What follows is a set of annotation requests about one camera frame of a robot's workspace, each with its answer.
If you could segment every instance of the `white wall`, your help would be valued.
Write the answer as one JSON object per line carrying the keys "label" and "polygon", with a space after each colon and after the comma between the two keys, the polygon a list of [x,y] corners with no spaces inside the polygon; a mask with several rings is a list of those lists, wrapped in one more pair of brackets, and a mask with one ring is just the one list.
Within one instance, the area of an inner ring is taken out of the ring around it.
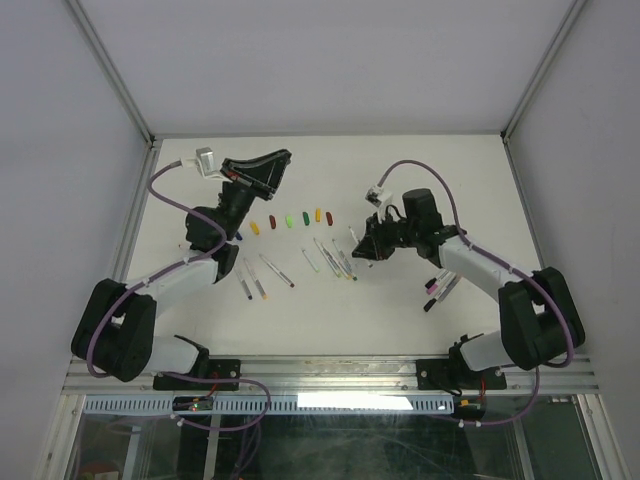
{"label": "white wall", "polygon": [[571,0],[83,0],[158,134],[501,130]]}
{"label": "white wall", "polygon": [[547,262],[566,274],[640,478],[640,3],[594,1],[512,141]]}
{"label": "white wall", "polygon": [[32,475],[143,143],[61,1],[0,2],[0,477]]}

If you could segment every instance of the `glass panel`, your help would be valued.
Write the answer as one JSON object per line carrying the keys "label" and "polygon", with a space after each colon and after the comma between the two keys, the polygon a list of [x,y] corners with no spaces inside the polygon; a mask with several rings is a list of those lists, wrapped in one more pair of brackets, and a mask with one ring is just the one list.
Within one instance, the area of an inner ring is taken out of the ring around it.
{"label": "glass panel", "polygon": [[[526,399],[488,401],[490,411],[510,416]],[[240,415],[189,419],[223,427],[247,421]],[[270,415],[259,432],[254,428],[243,435],[178,428],[167,417],[83,415],[66,478],[598,478],[573,403],[541,398],[521,427],[460,429],[424,415]],[[238,465],[245,467],[241,473]]]}

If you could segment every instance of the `white table surface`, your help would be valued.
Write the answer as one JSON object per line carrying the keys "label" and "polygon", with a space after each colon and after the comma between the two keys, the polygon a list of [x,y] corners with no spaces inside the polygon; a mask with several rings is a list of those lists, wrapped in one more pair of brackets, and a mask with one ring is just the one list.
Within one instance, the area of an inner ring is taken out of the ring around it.
{"label": "white table surface", "polygon": [[[357,282],[336,278],[319,255],[313,237],[327,247],[335,238],[350,252],[347,229],[361,235],[373,208],[364,200],[388,165],[400,159],[429,163],[449,183],[463,227],[485,246],[519,265],[539,266],[515,182],[497,135],[259,137],[165,140],[158,168],[179,157],[192,158],[196,148],[210,147],[216,158],[248,159],[286,148],[293,154],[275,198],[256,199],[240,229],[239,259],[248,257],[269,295],[247,300],[235,275],[194,293],[156,322],[156,335],[181,334],[207,346],[213,354],[238,355],[401,355],[445,353],[460,335],[491,332],[499,326],[497,304],[466,280],[428,314],[424,284],[437,268],[415,250],[398,249],[371,269],[362,260]],[[194,169],[172,170],[157,189],[188,206],[217,205],[221,183],[202,179]],[[385,187],[401,195],[412,188],[431,188],[438,209],[451,223],[446,196],[425,170],[402,166]],[[313,219],[322,208],[321,223]],[[312,217],[305,227],[302,211]],[[333,214],[329,227],[325,211]],[[278,221],[269,227],[268,215]],[[294,227],[285,225],[292,215]],[[185,214],[149,197],[136,241],[129,277],[144,275],[183,255]],[[255,236],[249,221],[261,229]],[[316,273],[303,257],[304,246],[320,266]],[[296,284],[289,288],[258,258],[269,257]],[[244,266],[242,261],[236,268]]]}

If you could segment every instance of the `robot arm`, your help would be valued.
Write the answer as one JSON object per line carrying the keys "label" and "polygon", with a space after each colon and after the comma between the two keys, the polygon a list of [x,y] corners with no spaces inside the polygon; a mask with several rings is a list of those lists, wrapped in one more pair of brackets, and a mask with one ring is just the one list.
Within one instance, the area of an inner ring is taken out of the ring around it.
{"label": "robot arm", "polygon": [[[402,196],[406,217],[398,220],[388,214],[391,195],[381,187],[369,190],[366,199],[378,212],[366,220],[365,235],[352,253],[355,258],[386,260],[395,248],[416,248],[419,256],[460,274],[498,302],[499,331],[471,339],[465,336],[450,348],[449,357],[459,375],[511,363],[530,370],[566,352],[566,338],[553,312],[547,305],[541,312],[535,308],[545,304],[540,294],[513,268],[504,268],[470,248],[456,226],[444,225],[430,190],[406,192]],[[524,275],[556,303],[574,347],[584,343],[584,329],[562,274],[548,267],[525,270]]]}
{"label": "robot arm", "polygon": [[91,339],[109,310],[128,289],[142,284],[104,326],[93,349],[93,365],[123,382],[142,372],[202,376],[208,350],[183,337],[154,337],[155,319],[187,295],[219,282],[233,269],[239,250],[236,245],[225,243],[211,256],[203,257],[203,252],[215,249],[224,239],[202,217],[218,224],[226,238],[233,238],[253,200],[273,198],[290,158],[289,151],[279,150],[248,161],[226,159],[216,170],[211,150],[199,149],[195,160],[182,161],[183,165],[196,166],[204,178],[225,180],[218,206],[196,207],[196,214],[191,211],[187,215],[186,238],[191,247],[184,258],[140,279],[125,283],[105,279],[96,285],[73,337],[72,353],[86,360]]}

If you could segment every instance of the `metal frame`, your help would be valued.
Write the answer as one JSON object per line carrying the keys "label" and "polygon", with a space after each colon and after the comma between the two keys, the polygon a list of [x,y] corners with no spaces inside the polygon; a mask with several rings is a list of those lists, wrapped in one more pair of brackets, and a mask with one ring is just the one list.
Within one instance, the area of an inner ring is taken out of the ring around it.
{"label": "metal frame", "polygon": [[64,0],[64,3],[67,7],[69,15],[76,22],[78,29],[80,30],[80,34],[84,38],[87,43],[87,46],[93,53],[96,62],[102,69],[104,73],[105,79],[113,88],[116,97],[124,107],[129,115],[129,118],[133,122],[133,124],[138,129],[144,141],[147,142],[148,145],[153,144],[153,134],[149,130],[149,125],[145,121],[142,113],[138,109],[138,106],[133,101],[133,97],[131,93],[129,93],[129,89],[122,80],[118,69],[116,68],[113,60],[109,56],[107,49],[105,48],[98,32],[96,31],[93,23],[91,23],[91,19],[87,15],[86,10],[82,6],[80,0]]}
{"label": "metal frame", "polygon": [[127,458],[124,462],[124,467],[122,467],[122,480],[141,478],[140,476],[134,477],[133,470],[136,467],[136,464],[141,463],[138,461],[138,449],[140,448],[141,443],[140,437],[142,436],[142,427],[139,425],[131,427],[131,433],[134,435],[131,435],[129,446],[127,447]]}
{"label": "metal frame", "polygon": [[[242,375],[263,382],[275,395],[300,391],[365,390],[376,393],[429,394],[418,390],[415,360],[445,358],[443,355],[406,356],[234,356],[242,362]],[[533,374],[517,367],[503,370],[507,390],[489,391],[490,396],[528,395]],[[541,367],[541,395],[598,393],[588,357],[576,355],[566,369]],[[62,389],[64,395],[162,394],[152,389],[153,377],[140,375],[131,382],[94,378],[83,360],[73,360]],[[261,395],[256,387],[243,385],[238,394]]]}
{"label": "metal frame", "polygon": [[[220,419],[222,417],[220,415],[211,415],[211,425],[212,427],[220,426]],[[213,478],[216,474],[216,460],[218,457],[218,439],[220,437],[220,432],[210,432],[209,433],[209,443],[207,445],[207,456],[205,457],[204,462],[204,478]]]}
{"label": "metal frame", "polygon": [[536,93],[544,83],[547,73],[558,56],[562,45],[564,45],[564,42],[569,38],[573,27],[576,25],[589,1],[590,0],[573,0],[573,3],[567,10],[567,13],[565,13],[564,18],[560,22],[560,26],[551,39],[551,43],[549,43],[549,46],[542,55],[540,63],[538,63],[538,66],[534,70],[531,80],[529,80],[527,87],[524,89],[524,93],[522,94],[522,97],[520,97],[518,105],[516,105],[516,108],[511,115],[511,119],[505,127],[504,133],[502,134],[505,143],[509,142],[511,135],[513,135],[514,130],[518,126],[518,123],[520,123],[520,120],[527,112],[527,109],[535,98]]}
{"label": "metal frame", "polygon": [[578,395],[577,402],[584,434],[591,441],[591,451],[602,479],[631,480],[602,397]]}
{"label": "metal frame", "polygon": [[381,134],[374,131],[356,130],[314,130],[313,132],[244,132],[244,133],[157,133],[156,140],[190,140],[194,138],[252,138],[252,137],[358,137],[376,135],[500,135],[498,129],[492,130],[404,130],[402,133]]}
{"label": "metal frame", "polygon": [[38,480],[65,478],[67,465],[73,452],[73,443],[80,426],[84,401],[84,395],[60,396],[34,478]]}
{"label": "metal frame", "polygon": [[[537,65],[531,80],[527,84],[504,132],[502,132],[509,165],[516,182],[521,203],[525,210],[525,216],[534,241],[536,253],[542,265],[544,265],[544,258],[540,251],[540,243],[536,237],[536,228],[533,224],[529,204],[522,190],[520,176],[511,158],[509,141],[534,100],[536,93],[544,84],[544,80],[554,60],[557,58],[564,42],[571,34],[573,27],[588,3],[589,0],[574,0],[572,2],[547,47],[543,58]],[[64,0],[64,4],[76,22],[80,34],[94,54],[106,80],[113,88],[118,100],[127,111],[131,121],[136,126],[148,147],[141,165],[136,190],[131,200],[131,206],[127,212],[126,221],[122,228],[121,241],[119,242],[110,267],[111,276],[117,280],[122,280],[127,275],[144,212],[147,198],[146,183],[153,173],[158,160],[161,141],[156,139],[174,138],[174,136],[164,135],[156,137],[151,132],[149,125],[138,109],[131,93],[93,26],[91,19],[82,6],[82,1]],[[414,361],[417,358],[427,357],[437,356],[241,356],[240,359],[243,362],[243,375],[266,383],[276,395],[284,395],[300,390],[341,389],[419,395],[422,392],[417,390]],[[505,369],[504,374],[507,379],[508,389],[502,392],[488,392],[488,395],[530,394],[532,378],[529,372],[522,372],[517,368],[510,368]],[[127,384],[111,378],[94,379],[87,374],[84,362],[73,360],[67,374],[62,395],[60,396],[53,425],[47,436],[45,449],[36,470],[35,478],[52,480],[64,478],[68,460],[73,452],[74,439],[80,426],[79,413],[85,404],[86,395],[136,393],[154,396],[163,394],[162,392],[154,392],[151,389],[151,385],[152,378],[150,376],[141,376]],[[575,398],[577,398],[578,408],[581,412],[585,437],[589,438],[592,443],[594,462],[596,462],[600,468],[602,478],[630,478],[629,471],[620,453],[619,446],[611,430],[606,411],[598,392],[593,369],[586,356],[576,356],[571,367],[563,371],[548,368],[542,369],[541,395],[576,395]],[[253,391],[250,388],[242,388],[239,393],[242,395],[259,394],[259,392]],[[530,467],[530,462],[528,460],[528,451],[522,425],[519,423],[514,425],[514,436],[523,465],[523,478],[525,480],[533,478],[532,471],[530,468],[527,468],[527,465]],[[215,459],[215,452],[212,452],[212,455],[213,459]]]}

